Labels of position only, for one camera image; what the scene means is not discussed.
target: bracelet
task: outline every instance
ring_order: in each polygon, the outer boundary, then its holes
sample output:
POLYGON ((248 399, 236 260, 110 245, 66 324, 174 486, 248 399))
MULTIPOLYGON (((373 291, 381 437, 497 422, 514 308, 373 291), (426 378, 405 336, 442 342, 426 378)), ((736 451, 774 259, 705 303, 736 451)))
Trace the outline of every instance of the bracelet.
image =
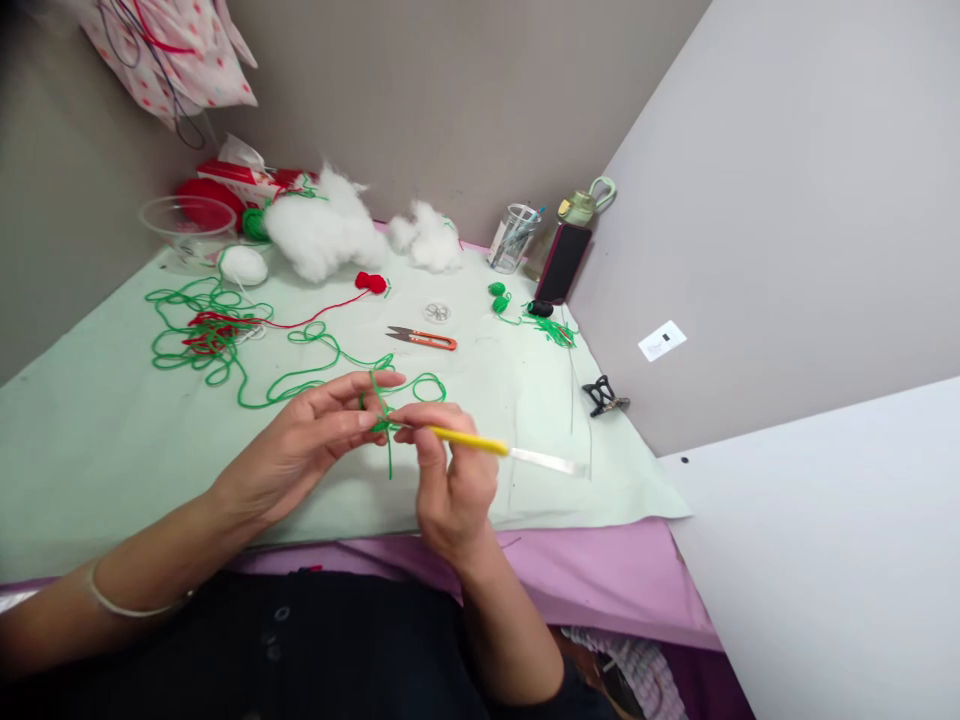
POLYGON ((103 593, 100 592, 100 588, 97 587, 97 584, 93 580, 94 573, 97 572, 97 568, 100 566, 100 561, 103 558, 97 558, 97 561, 90 566, 90 570, 87 571, 87 587, 90 589, 90 593, 96 598, 97 603, 100 604, 105 610, 109 610, 114 615, 121 615, 123 617, 130 618, 148 618, 154 617, 155 615, 162 615, 165 612, 173 610, 175 608, 183 605, 187 600, 193 597, 193 590, 190 590, 186 595, 184 595, 180 600, 173 603, 173 605, 167 605, 166 607, 160 608, 159 610, 127 610, 122 608, 119 605, 114 605, 112 602, 107 600, 103 596, 103 593))

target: clear plastic cup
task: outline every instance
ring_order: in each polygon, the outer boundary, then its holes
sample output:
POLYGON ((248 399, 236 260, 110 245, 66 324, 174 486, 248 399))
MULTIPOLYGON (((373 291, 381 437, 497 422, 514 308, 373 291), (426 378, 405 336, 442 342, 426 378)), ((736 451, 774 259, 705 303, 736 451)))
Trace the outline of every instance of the clear plastic cup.
POLYGON ((205 197, 162 197, 140 208, 140 221, 176 253, 185 268, 209 271, 220 253, 237 244, 237 214, 205 197))

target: person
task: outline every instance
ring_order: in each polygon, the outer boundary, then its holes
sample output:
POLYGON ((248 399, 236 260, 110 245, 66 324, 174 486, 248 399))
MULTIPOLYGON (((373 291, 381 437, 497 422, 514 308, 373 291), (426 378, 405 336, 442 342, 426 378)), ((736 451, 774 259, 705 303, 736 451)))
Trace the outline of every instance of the person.
MULTIPOLYGON (((376 373, 380 387, 404 377, 376 373)), ((326 571, 221 571, 345 454, 382 445, 370 373, 291 400, 213 485, 0 614, 6 717, 614 718, 565 665, 487 513, 497 461, 452 404, 390 414, 416 445, 417 521, 463 607, 416 583, 326 571)))

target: green yarn ball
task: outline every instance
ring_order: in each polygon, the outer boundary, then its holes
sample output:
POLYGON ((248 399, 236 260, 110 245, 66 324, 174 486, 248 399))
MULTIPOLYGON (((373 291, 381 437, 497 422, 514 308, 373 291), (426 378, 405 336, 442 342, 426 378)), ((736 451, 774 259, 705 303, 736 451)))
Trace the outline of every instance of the green yarn ball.
POLYGON ((267 229, 263 226, 263 210, 247 208, 243 211, 243 234, 250 242, 270 242, 267 229))

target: hand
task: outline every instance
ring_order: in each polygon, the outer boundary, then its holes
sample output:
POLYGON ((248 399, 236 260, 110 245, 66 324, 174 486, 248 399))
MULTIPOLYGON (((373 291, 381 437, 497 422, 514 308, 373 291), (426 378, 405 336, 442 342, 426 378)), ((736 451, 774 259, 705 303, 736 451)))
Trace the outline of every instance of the hand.
POLYGON ((391 420, 417 426, 401 428, 394 439, 417 446, 420 488, 417 491, 417 522, 423 539, 434 552, 460 571, 470 565, 492 540, 487 518, 497 494, 497 461, 489 453, 451 444, 453 461, 447 467, 447 452, 431 430, 437 425, 476 434, 473 418, 451 403, 413 403, 390 414, 391 420))
MULTIPOLYGON (((380 387, 397 387, 400 373, 375 373, 380 387)), ((273 422, 220 474, 209 493, 233 521, 282 520, 317 486, 327 470, 354 448, 383 445, 372 433, 383 414, 370 373, 354 372, 293 398, 273 422), (360 396, 365 393, 364 410, 360 396)))

